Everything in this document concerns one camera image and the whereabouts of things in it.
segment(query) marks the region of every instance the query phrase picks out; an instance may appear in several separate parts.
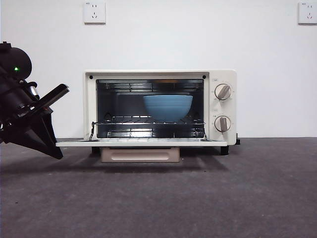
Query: white wall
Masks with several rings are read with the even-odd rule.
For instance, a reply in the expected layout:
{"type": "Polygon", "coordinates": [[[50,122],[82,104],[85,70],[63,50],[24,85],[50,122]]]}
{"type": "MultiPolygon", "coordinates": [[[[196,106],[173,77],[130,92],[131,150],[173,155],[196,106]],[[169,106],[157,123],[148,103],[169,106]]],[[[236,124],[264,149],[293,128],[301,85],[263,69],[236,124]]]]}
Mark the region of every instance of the white wall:
{"type": "Polygon", "coordinates": [[[31,57],[57,137],[82,136],[86,69],[238,73],[242,137],[317,136],[317,26],[297,25],[296,0],[107,0],[106,25],[85,26],[83,0],[2,0],[2,40],[31,57]]]}

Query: electrical socket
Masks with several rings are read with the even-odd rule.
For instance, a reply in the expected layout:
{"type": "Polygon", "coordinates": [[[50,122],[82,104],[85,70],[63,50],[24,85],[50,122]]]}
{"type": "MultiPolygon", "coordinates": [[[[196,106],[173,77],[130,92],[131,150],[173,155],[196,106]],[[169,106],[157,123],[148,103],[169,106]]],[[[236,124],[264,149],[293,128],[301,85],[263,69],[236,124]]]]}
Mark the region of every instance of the electrical socket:
{"type": "Polygon", "coordinates": [[[298,24],[317,24],[317,2],[298,3],[298,24]]]}
{"type": "Polygon", "coordinates": [[[84,23],[105,24],[106,3],[104,1],[85,1],[84,23]]]}

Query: toaster oven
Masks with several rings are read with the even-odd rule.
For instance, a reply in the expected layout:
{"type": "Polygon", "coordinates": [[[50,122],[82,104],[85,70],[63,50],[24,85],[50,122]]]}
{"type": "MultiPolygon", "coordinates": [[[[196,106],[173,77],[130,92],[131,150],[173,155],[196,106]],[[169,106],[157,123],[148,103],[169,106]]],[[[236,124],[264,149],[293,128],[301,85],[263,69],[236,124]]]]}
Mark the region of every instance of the toaster oven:
{"type": "Polygon", "coordinates": [[[103,162],[175,162],[179,147],[228,154],[236,144],[236,77],[234,70],[85,71],[84,139],[56,145],[101,149],[103,162]],[[189,95],[192,104],[179,121],[156,120],[144,104],[149,95],[189,95]]]}

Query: blue bowl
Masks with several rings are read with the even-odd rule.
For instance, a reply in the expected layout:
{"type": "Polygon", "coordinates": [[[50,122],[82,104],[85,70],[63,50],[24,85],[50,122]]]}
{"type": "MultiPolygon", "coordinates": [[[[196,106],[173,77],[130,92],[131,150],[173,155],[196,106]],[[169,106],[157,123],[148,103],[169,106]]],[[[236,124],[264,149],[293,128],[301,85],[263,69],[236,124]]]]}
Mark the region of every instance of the blue bowl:
{"type": "Polygon", "coordinates": [[[158,121],[173,122],[184,118],[192,105],[193,96],[153,95],[144,96],[143,101],[149,115],[158,121]]]}

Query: temperature knob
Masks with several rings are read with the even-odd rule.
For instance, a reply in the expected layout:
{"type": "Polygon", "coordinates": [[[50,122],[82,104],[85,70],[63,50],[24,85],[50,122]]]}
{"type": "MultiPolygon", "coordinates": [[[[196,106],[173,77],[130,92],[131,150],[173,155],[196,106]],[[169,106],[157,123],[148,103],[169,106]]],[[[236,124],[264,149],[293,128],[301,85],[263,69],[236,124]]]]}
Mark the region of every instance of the temperature knob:
{"type": "Polygon", "coordinates": [[[228,117],[225,116],[221,116],[218,117],[215,121],[214,121],[214,126],[216,127],[216,129],[220,132],[226,132],[230,129],[231,127],[231,122],[230,119],[228,117]]]}
{"type": "Polygon", "coordinates": [[[227,84],[220,84],[216,87],[214,94],[219,100],[226,100],[231,94],[230,86],[227,84]]]}

